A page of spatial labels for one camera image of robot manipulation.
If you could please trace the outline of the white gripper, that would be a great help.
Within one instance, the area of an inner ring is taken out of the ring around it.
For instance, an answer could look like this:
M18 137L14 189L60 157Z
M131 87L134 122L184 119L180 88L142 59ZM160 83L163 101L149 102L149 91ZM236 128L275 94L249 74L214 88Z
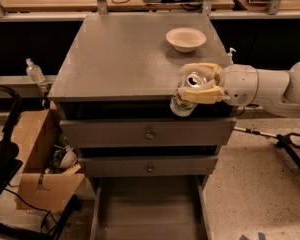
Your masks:
M215 63L189 63L179 70L181 76L196 72L206 80L215 79L222 68ZM222 70L223 91L218 86L210 89L179 88L178 94L182 100L197 104L214 104L224 101L231 106L250 104L257 93L258 73L249 65L232 64Z

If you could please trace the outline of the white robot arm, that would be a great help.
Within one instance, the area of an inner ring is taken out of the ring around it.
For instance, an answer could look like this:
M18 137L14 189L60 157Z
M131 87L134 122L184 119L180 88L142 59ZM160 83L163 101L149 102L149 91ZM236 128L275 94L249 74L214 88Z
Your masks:
M274 115L300 118L300 62L289 70L256 69L242 64L221 68L214 63L190 63L180 69L180 74L182 80L193 81L177 88L183 101L257 105Z

